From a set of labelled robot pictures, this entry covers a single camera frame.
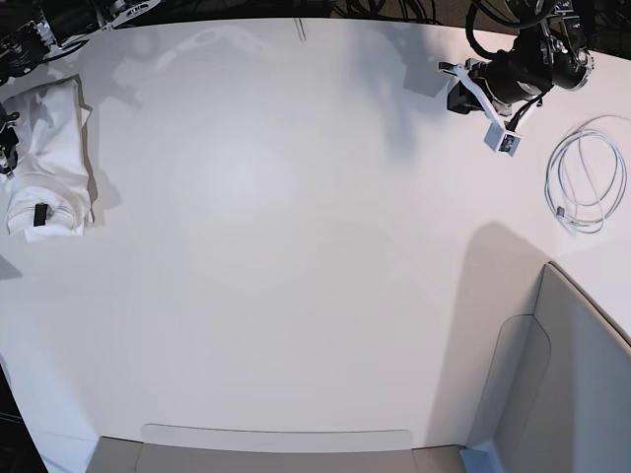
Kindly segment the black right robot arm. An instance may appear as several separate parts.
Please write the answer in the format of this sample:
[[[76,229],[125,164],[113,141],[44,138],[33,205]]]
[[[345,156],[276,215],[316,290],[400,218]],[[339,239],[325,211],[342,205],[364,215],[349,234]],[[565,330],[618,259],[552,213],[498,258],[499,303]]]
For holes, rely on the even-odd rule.
[[[77,52],[157,7],[155,1],[4,1],[1,82]],[[80,237],[93,220],[83,132],[91,111],[75,78],[1,103],[1,185],[8,234],[29,242]]]

